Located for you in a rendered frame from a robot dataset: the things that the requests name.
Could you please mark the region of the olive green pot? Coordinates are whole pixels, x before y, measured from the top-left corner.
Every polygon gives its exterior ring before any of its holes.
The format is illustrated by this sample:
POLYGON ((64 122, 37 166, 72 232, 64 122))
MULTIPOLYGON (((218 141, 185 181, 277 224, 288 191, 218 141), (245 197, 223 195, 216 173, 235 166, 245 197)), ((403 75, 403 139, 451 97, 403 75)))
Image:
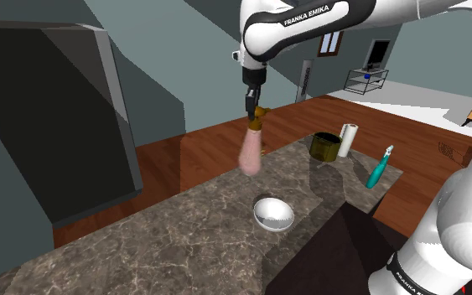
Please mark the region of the olive green pot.
POLYGON ((333 162, 337 158, 341 137, 330 132, 316 132, 309 149, 309 154, 321 162, 333 162))

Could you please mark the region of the metal stand with television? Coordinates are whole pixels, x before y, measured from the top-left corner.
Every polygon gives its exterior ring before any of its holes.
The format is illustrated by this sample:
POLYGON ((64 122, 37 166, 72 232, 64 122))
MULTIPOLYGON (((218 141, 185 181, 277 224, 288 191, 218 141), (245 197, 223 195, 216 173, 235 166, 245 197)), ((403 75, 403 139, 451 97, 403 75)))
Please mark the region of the metal stand with television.
POLYGON ((389 70, 382 67, 391 41, 374 39, 367 52, 365 62, 359 69, 350 70, 344 91, 364 95, 366 92, 381 89, 384 86, 389 70))

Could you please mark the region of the brown framed window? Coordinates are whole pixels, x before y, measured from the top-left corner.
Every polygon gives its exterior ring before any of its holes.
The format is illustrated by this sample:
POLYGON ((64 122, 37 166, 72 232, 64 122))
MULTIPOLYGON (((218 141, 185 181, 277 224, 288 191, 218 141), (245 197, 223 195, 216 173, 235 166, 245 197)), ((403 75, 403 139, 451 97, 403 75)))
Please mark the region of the brown framed window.
POLYGON ((333 32, 321 37, 319 43, 318 57, 336 56, 339 53, 342 32, 333 32))

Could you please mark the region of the dark robot stand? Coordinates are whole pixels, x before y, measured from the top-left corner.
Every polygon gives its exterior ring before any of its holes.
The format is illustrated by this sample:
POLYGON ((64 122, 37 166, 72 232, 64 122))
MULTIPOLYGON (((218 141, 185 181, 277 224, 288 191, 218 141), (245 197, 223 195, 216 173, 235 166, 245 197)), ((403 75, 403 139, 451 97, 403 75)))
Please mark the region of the dark robot stand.
POLYGON ((369 276, 406 241, 344 203, 267 284, 265 295, 370 295, 369 276))

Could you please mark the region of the silver metal bowl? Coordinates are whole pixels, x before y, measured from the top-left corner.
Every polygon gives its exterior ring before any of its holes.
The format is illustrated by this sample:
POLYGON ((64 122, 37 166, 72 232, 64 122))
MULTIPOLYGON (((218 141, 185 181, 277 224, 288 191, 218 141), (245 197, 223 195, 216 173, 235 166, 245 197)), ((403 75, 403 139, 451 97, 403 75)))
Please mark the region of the silver metal bowl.
POLYGON ((253 214, 257 223, 264 230, 271 232, 287 230, 294 222, 292 208, 277 198, 258 200, 253 207, 253 214))

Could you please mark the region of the white paper towel roll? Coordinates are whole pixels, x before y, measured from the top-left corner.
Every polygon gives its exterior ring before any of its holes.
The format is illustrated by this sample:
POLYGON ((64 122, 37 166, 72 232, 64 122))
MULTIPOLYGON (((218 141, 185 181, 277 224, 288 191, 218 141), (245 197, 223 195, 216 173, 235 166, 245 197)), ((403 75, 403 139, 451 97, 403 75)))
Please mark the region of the white paper towel roll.
POLYGON ((359 127, 356 124, 347 123, 343 125, 340 131, 341 144, 338 151, 339 157, 345 158, 348 155, 358 129, 359 127))

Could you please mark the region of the teal spray bottle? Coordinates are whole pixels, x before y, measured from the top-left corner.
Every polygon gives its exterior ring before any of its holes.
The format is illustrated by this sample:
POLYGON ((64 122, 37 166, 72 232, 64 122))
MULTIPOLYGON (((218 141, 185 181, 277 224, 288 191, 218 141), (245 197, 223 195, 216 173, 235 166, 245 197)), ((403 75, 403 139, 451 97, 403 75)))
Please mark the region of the teal spray bottle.
POLYGON ((392 150, 393 150, 394 146, 391 145, 389 146, 381 161, 377 164, 377 166, 374 168, 374 170, 372 171, 371 175, 369 176, 368 180, 366 181, 366 187, 368 189, 372 189, 379 181, 379 179, 381 178, 386 166, 387 166, 387 162, 388 162, 388 159, 389 157, 391 156, 392 154, 392 150))

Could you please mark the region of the dark grey refrigerator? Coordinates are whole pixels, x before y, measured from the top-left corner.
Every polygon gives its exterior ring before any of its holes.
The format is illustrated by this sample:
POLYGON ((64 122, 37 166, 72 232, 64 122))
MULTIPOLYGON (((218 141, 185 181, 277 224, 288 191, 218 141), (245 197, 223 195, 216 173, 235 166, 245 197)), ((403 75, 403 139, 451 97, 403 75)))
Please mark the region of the dark grey refrigerator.
POLYGON ((0 21, 0 140, 55 228, 140 194, 106 30, 0 21))

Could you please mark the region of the pink bottle with brown pump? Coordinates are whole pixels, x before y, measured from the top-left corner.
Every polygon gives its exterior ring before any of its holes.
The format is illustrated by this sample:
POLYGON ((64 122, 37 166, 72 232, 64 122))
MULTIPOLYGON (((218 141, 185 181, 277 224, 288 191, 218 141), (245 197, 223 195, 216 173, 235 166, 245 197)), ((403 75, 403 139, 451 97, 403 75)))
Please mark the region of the pink bottle with brown pump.
POLYGON ((257 106, 255 117, 249 121, 248 129, 241 145, 238 163, 241 171, 247 176, 256 175, 261 169, 262 156, 262 122, 261 117, 270 112, 270 108, 257 106))

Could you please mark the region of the tall grey speaker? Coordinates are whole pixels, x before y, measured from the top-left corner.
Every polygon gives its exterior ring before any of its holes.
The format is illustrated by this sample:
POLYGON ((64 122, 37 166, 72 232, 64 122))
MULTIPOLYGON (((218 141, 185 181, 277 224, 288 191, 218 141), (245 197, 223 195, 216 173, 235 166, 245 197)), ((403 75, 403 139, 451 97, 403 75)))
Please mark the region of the tall grey speaker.
POLYGON ((306 99, 311 70, 313 68, 313 63, 314 63, 314 59, 305 60, 303 62, 300 78, 299 78, 299 83, 298 83, 298 89, 296 93, 296 99, 295 99, 296 103, 302 102, 306 99))

